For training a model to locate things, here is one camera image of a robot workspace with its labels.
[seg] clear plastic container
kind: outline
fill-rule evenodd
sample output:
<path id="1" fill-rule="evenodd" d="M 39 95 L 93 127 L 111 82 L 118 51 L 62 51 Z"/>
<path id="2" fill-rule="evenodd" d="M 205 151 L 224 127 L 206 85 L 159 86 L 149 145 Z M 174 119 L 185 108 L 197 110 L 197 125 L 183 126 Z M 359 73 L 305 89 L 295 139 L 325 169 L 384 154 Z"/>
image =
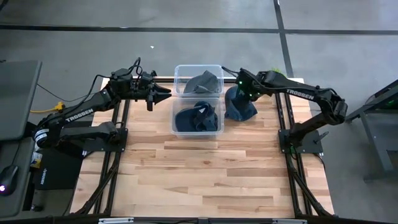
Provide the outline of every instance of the clear plastic container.
<path id="1" fill-rule="evenodd" d="M 209 71 L 217 77 L 216 93 L 184 93 L 187 82 Z M 178 97 L 220 97 L 224 92 L 224 70 L 221 65 L 179 65 L 174 70 L 174 92 Z"/>
<path id="2" fill-rule="evenodd" d="M 199 101 L 208 102 L 215 108 L 218 117 L 217 131 L 196 131 L 196 132 L 180 132 L 175 126 L 175 115 L 182 109 L 193 108 Z M 211 138 L 216 137 L 224 131 L 224 106 L 219 98 L 175 98 L 170 113 L 170 132 L 179 138 Z"/>

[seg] gray desk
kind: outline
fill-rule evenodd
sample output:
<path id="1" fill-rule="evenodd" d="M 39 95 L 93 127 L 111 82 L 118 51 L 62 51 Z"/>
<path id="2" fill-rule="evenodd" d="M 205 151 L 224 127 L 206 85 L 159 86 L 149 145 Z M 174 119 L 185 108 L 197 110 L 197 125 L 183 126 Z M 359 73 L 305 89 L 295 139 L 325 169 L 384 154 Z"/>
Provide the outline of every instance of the gray desk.
<path id="1" fill-rule="evenodd" d="M 19 167 L 14 193 L 0 196 L 0 218 L 17 215 L 25 198 L 34 142 L 22 137 L 41 65 L 37 61 L 0 63 L 0 171 L 11 165 L 15 155 L 14 165 Z"/>

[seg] fabric item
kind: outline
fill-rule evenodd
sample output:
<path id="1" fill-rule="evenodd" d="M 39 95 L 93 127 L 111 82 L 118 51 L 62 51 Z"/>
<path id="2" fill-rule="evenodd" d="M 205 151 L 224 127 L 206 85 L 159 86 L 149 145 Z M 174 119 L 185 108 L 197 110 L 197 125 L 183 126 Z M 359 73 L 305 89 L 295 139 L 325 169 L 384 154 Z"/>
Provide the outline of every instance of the fabric item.
<path id="1" fill-rule="evenodd" d="M 175 115 L 175 127 L 179 132 L 217 131 L 215 108 L 199 101 L 193 108 L 183 109 Z"/>
<path id="2" fill-rule="evenodd" d="M 225 93 L 225 118 L 246 121 L 257 114 L 253 103 L 241 95 L 236 95 L 238 86 L 231 87 Z"/>
<path id="3" fill-rule="evenodd" d="M 219 93 L 217 76 L 206 70 L 202 75 L 189 79 L 184 93 Z"/>

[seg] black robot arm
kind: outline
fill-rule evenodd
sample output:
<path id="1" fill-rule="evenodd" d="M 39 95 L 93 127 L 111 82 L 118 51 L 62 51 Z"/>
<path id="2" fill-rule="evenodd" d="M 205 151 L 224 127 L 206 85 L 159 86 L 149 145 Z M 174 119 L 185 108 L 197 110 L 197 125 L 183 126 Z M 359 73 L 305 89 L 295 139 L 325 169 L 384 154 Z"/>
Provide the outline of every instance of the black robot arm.
<path id="1" fill-rule="evenodd" d="M 259 72 L 257 75 L 241 68 L 236 79 L 239 89 L 249 101 L 256 101 L 262 95 L 287 93 L 316 102 L 321 113 L 304 123 L 295 123 L 286 136 L 287 144 L 295 147 L 302 145 L 306 134 L 326 125 L 341 124 L 345 120 L 347 104 L 331 88 L 320 88 L 289 80 L 275 71 Z"/>
<path id="2" fill-rule="evenodd" d="M 118 129 L 112 122 L 105 122 L 97 127 L 64 128 L 65 125 L 97 111 L 113 109 L 121 100 L 146 100 L 147 110 L 152 105 L 171 96 L 170 90 L 158 86 L 154 81 L 155 71 L 141 72 L 133 80 L 131 69 L 120 69 L 109 77 L 108 84 L 89 100 L 75 106 L 52 113 L 44 118 L 34 131 L 33 138 L 41 147 L 54 147 L 62 141 L 97 139 L 105 142 L 117 141 Z"/>

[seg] gray floor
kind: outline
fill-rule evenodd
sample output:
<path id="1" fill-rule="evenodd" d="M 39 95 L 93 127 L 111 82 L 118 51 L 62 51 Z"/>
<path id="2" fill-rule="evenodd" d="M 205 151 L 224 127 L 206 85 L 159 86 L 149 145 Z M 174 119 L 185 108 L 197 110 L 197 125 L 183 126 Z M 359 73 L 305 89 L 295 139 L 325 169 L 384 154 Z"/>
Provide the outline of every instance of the gray floor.
<path id="1" fill-rule="evenodd" d="M 397 30 L 397 6 L 395 0 L 280 0 L 286 29 Z M 272 0 L 11 0 L 0 12 L 0 22 L 277 28 Z M 346 98 L 349 112 L 398 77 L 397 35 L 288 35 L 287 43 L 295 77 L 333 87 Z M 39 83 L 67 99 L 86 94 L 96 74 L 128 67 L 138 56 L 145 70 L 167 76 L 184 63 L 285 71 L 278 34 L 0 30 L 0 59 L 42 60 Z M 44 110 L 57 101 L 38 89 L 33 109 Z M 318 113 L 317 105 L 311 107 Z M 362 180 L 378 163 L 359 120 L 322 130 L 330 131 L 322 144 L 336 214 L 398 222 L 398 183 Z M 48 206 L 45 214 L 60 214 L 66 206 Z"/>

